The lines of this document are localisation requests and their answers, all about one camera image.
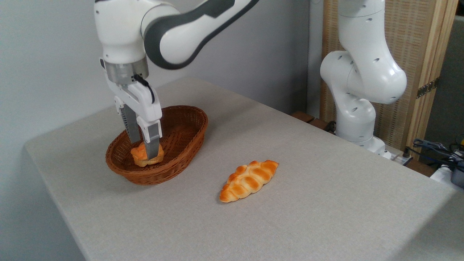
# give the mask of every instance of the metal hinge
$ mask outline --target metal hinge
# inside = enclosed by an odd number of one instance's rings
[[[440,77],[438,77],[435,80],[433,80],[432,82],[420,87],[417,90],[416,99],[426,95],[428,92],[431,92],[433,89],[436,89],[438,87],[439,80],[440,80]]]

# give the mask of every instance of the black cable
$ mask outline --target black cable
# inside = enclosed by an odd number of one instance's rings
[[[442,160],[439,160],[439,159],[435,159],[435,158],[431,158],[423,153],[420,153],[418,151],[415,151],[413,149],[411,149],[410,147],[406,147],[406,149],[408,149],[409,151],[412,151],[418,155],[421,155],[423,157],[425,157],[426,159],[428,160],[431,160],[431,161],[434,161],[434,162],[437,162],[437,163],[440,163],[442,165],[447,165],[447,166],[450,166],[450,167],[453,167],[453,168],[457,168],[458,170],[460,171],[463,171],[464,172],[464,168],[462,168],[462,166],[459,166],[458,164],[454,163],[454,162],[450,162],[450,161],[442,161]]]
[[[142,76],[138,75],[138,74],[134,74],[134,79],[141,83],[143,86],[147,87],[149,90],[150,90],[150,93],[151,93],[151,103],[155,103],[155,94],[153,93],[153,90],[151,89],[150,87],[150,84],[142,78]]]

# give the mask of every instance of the brown woven basket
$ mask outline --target brown woven basket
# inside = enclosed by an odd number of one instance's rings
[[[203,144],[208,117],[201,109],[186,105],[163,108],[162,112],[163,161],[146,167],[135,165],[130,150],[142,141],[131,144],[124,130],[106,151],[106,163],[112,171],[135,184],[155,185],[172,179],[190,164]]]

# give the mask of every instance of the white wall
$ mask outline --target white wall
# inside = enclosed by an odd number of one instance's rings
[[[171,0],[186,11],[201,0]],[[261,0],[187,68],[150,66],[160,86],[195,76],[281,111],[305,109],[307,0]],[[112,105],[93,1],[0,1],[0,260],[82,260],[25,141]]]

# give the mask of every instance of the bread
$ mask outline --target bread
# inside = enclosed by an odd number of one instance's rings
[[[242,165],[229,176],[227,184],[221,190],[219,200],[224,203],[236,201],[260,190],[276,173],[279,163],[272,160],[252,161]]]
[[[163,151],[163,148],[161,147],[161,144],[159,146],[158,156],[150,160],[147,159],[147,150],[145,149],[145,143],[143,142],[137,148],[131,149],[130,153],[132,154],[132,157],[134,158],[134,163],[140,167],[145,167],[147,165],[153,165],[153,164],[159,163],[163,161],[163,158],[164,158],[164,151]]]

